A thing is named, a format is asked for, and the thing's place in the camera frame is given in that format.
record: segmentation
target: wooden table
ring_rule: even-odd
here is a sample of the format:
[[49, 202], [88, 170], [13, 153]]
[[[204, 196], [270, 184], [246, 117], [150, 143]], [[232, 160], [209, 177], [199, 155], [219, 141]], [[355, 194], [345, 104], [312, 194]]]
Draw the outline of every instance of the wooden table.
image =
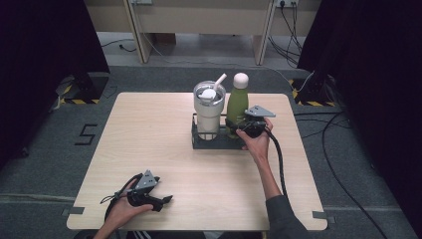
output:
[[[322, 212], [314, 178], [288, 98], [279, 94], [249, 94], [277, 116], [273, 134], [284, 158], [286, 187], [297, 217], [308, 230], [323, 230]], [[98, 229], [103, 225], [112, 195], [135, 174], [150, 169], [161, 177], [151, 195], [174, 195], [161, 212], [136, 216], [125, 230], [264, 231], [269, 229], [260, 176], [248, 151], [193, 149], [191, 93], [122, 93], [118, 96], [75, 207], [70, 229]], [[277, 151], [269, 149], [270, 165], [280, 181]]]

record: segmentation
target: black curtain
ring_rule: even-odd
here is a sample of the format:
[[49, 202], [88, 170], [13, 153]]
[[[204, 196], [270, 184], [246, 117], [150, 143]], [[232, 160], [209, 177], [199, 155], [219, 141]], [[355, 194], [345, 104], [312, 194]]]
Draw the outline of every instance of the black curtain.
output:
[[83, 0], [0, 2], [0, 168], [41, 123], [69, 75], [109, 72]]
[[335, 77], [373, 164], [422, 238], [421, 12], [419, 0], [322, 0], [299, 68]]

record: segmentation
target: white cup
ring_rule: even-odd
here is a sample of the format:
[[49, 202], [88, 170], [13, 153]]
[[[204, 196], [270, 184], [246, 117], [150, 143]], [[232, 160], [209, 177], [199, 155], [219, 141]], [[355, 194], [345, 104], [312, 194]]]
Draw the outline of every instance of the white cup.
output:
[[193, 89], [193, 103], [197, 113], [198, 134], [205, 140], [211, 140], [217, 136], [216, 133], [220, 129], [220, 115], [223, 112], [226, 97], [226, 89], [219, 85], [213, 99], [201, 98], [205, 90], [214, 88], [214, 84], [215, 82], [211, 81], [201, 82]]

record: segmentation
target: sleeve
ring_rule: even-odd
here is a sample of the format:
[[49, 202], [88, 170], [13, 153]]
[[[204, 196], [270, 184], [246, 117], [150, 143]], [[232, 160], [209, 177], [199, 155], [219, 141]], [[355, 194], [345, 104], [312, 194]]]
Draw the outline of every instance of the sleeve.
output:
[[307, 228], [295, 216], [292, 206], [284, 195], [266, 201], [270, 221], [270, 239], [311, 238]]

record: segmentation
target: metal holder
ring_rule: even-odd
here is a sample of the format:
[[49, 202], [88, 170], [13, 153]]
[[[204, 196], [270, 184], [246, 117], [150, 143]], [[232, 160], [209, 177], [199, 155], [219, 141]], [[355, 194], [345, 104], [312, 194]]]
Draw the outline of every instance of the metal holder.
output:
[[[242, 149], [245, 142], [241, 138], [229, 137], [226, 126], [220, 124], [219, 131], [213, 132], [198, 132], [197, 114], [192, 116], [192, 147], [194, 149]], [[225, 118], [226, 115], [220, 115], [220, 118]], [[215, 138], [210, 140], [202, 139], [199, 134], [215, 135]]]

